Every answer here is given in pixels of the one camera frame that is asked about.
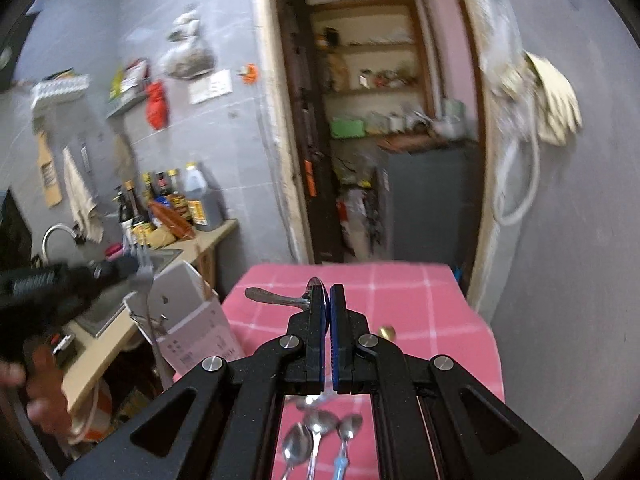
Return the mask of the left hand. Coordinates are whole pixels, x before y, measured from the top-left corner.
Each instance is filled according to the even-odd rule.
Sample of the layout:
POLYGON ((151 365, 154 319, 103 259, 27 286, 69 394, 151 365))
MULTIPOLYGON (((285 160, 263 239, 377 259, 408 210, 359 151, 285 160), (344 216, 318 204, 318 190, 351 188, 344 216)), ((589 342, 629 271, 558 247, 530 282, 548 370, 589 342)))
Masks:
POLYGON ((58 369, 47 344, 35 348, 32 364, 34 371, 26 377, 23 365, 2 361, 1 387, 25 387, 29 398, 28 419, 45 434, 67 436, 72 429, 72 418, 63 392, 63 372, 58 369))

